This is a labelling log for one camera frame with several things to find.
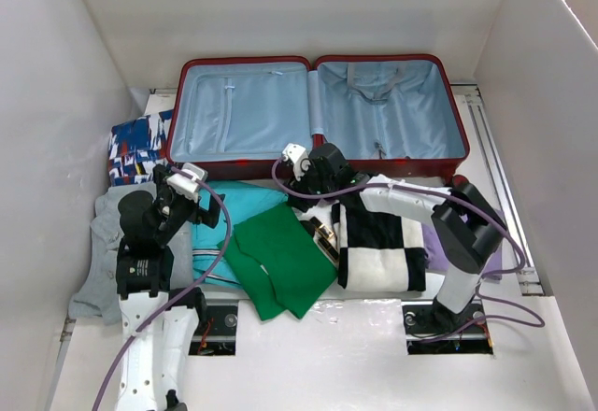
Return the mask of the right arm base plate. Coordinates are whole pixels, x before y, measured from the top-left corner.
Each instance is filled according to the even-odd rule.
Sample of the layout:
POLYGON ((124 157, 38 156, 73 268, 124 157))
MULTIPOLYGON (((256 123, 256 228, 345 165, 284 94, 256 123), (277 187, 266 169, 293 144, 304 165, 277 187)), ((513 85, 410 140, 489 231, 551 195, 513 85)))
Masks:
POLYGON ((481 317, 481 302, 465 308, 457 323, 443 324, 433 316, 431 302, 407 302, 402 306, 408 355, 492 355, 490 332, 485 321, 456 333, 465 323, 481 317))

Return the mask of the green t-shirt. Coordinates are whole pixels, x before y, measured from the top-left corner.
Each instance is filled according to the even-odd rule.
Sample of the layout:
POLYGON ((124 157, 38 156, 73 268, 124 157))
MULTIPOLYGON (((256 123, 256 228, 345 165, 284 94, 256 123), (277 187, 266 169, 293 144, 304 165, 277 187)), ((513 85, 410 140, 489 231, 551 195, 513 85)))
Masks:
POLYGON ((292 209, 276 205, 234 226, 224 260, 267 321, 288 311, 302 319, 337 278, 292 209))

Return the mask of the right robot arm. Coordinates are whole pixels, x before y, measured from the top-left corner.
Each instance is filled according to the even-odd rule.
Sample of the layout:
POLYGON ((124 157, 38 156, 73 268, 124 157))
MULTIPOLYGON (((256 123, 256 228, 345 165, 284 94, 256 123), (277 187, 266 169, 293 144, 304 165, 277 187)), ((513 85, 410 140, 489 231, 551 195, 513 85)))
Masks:
POLYGON ((424 232, 434 230, 448 268, 427 321, 433 333, 465 324, 465 310, 506 230, 473 184, 423 187, 357 171, 331 143, 313 150, 290 143, 281 160, 292 169, 289 201, 307 214, 343 289, 424 291, 424 232))

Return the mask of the black white checkered blanket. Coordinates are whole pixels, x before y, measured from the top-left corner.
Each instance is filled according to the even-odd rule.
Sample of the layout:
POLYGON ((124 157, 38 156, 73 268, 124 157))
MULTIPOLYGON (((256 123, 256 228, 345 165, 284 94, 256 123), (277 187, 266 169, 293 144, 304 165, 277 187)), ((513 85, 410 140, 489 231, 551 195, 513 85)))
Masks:
POLYGON ((421 224, 370 212, 352 195, 331 207, 339 262, 337 283, 346 291, 426 290, 427 253, 421 224))

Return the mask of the purple t-shirt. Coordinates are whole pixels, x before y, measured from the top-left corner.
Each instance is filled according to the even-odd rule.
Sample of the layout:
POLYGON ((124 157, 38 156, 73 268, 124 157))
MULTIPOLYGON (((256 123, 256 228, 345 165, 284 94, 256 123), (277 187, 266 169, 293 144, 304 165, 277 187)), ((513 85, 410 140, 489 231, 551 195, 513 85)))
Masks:
MULTIPOLYGON (((421 225, 424 249, 427 253, 426 269, 437 274, 445 274, 449 269, 449 260, 442 249, 439 237, 434 228, 426 224, 421 225)), ((491 255, 483 270, 501 271, 503 269, 502 245, 491 255)))

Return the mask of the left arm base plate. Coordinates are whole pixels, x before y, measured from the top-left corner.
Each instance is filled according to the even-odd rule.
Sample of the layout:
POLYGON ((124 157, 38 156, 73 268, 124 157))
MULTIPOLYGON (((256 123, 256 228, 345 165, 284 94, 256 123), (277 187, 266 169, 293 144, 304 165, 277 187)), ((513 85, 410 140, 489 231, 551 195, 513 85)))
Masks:
POLYGON ((238 302, 213 302, 207 305, 192 337, 190 356, 234 356, 238 324, 238 302))

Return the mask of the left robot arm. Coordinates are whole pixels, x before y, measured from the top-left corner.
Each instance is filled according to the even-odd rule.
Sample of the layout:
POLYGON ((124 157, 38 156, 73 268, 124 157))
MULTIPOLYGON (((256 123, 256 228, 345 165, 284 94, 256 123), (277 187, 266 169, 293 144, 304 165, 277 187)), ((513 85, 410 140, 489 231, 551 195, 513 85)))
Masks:
POLYGON ((155 193, 133 191, 118 209, 123 237, 117 254, 117 295, 122 339, 118 410, 184 410, 182 375, 194 333, 208 320, 200 287, 171 284, 170 241, 186 223, 215 228, 222 197, 200 205, 204 169, 185 163, 157 165, 155 193))

